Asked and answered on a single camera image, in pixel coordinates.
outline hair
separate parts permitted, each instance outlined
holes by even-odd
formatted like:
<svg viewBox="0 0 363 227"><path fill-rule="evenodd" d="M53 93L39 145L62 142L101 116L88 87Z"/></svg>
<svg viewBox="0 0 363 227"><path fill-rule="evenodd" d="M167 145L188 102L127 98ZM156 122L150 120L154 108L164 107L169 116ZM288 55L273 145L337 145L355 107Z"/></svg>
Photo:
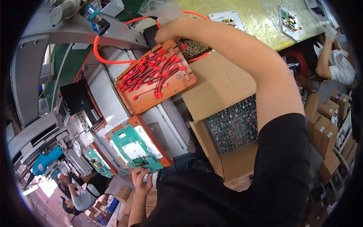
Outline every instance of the hair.
<svg viewBox="0 0 363 227"><path fill-rule="evenodd" d="M66 202L66 199L64 197L62 197L62 200L63 200L63 204L62 204L62 207L63 207L63 210L69 214L74 214L75 216L77 216L78 214L82 213L81 211L77 210L75 207L73 209L67 207L67 204L65 203Z"/></svg>

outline black sleeve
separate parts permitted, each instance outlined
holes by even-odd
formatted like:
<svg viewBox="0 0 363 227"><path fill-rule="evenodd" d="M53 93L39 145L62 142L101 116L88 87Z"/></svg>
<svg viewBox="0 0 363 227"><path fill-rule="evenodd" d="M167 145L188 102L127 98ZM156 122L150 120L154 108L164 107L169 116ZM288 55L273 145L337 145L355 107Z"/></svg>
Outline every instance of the black sleeve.
<svg viewBox="0 0 363 227"><path fill-rule="evenodd" d="M310 180L307 150L306 122L301 114L280 116L261 129L254 179L248 189L261 220L282 225L298 222Z"/></svg>

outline green floor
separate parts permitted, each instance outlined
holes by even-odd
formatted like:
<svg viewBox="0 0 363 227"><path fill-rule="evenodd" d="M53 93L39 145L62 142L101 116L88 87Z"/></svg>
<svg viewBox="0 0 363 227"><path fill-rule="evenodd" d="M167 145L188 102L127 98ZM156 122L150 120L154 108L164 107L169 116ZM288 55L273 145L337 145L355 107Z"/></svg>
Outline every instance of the green floor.
<svg viewBox="0 0 363 227"><path fill-rule="evenodd" d="M140 14L137 13L141 4L144 0L123 0L125 5L125 9L119 15L116 16L121 21L129 21L133 18L141 17ZM59 68L62 64L64 55L68 49L69 44L56 44L53 50L54 54L54 77L53 80L50 81L44 91L45 98L47 100L49 109L52 109L52 97L54 91L54 85L58 76ZM90 45L86 50L72 50L70 49L67 58L63 64L63 68L61 74L59 75L58 84L56 87L56 95L54 97L53 106L55 105L57 95L59 94L60 87L71 84L76 77L79 69L82 66L86 56L92 50L93 45Z"/></svg>

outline open cardboard box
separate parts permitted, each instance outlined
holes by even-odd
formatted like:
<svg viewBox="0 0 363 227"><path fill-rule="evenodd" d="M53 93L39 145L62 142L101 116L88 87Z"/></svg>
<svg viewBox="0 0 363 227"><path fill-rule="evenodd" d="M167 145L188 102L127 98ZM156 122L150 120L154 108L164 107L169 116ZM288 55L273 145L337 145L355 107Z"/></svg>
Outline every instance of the open cardboard box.
<svg viewBox="0 0 363 227"><path fill-rule="evenodd" d="M203 119L256 93L256 83L246 71L218 52L190 64L197 82L182 93L193 117L190 122L214 171L227 187L243 182L253 173L257 141L221 155Z"/></svg>

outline plastic bag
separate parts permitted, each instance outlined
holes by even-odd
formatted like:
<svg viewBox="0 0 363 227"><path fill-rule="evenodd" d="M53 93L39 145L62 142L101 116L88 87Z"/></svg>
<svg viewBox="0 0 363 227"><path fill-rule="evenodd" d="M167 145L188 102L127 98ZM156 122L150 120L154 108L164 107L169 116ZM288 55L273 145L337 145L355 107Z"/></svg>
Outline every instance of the plastic bag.
<svg viewBox="0 0 363 227"><path fill-rule="evenodd" d="M138 14L158 17L160 23L184 16L178 7L178 0L145 0L138 10Z"/></svg>

